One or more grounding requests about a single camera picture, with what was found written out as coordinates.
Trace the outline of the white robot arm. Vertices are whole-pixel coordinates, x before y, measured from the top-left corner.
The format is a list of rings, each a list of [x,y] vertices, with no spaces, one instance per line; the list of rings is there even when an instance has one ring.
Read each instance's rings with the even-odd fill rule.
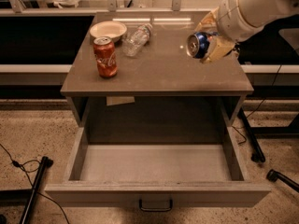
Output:
[[[191,56],[202,63],[217,61],[237,43],[258,34],[268,23],[298,13],[299,0],[222,0],[197,24],[201,35],[199,54]]]

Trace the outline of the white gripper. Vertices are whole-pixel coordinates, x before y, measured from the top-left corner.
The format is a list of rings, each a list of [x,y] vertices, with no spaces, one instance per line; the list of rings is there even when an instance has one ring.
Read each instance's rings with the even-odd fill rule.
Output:
[[[215,62],[235,47],[235,42],[243,42],[261,32],[263,26],[255,27],[245,20],[241,12],[240,0],[222,0],[218,8],[209,11],[197,24],[196,32],[219,32],[208,38],[208,48],[202,63]]]

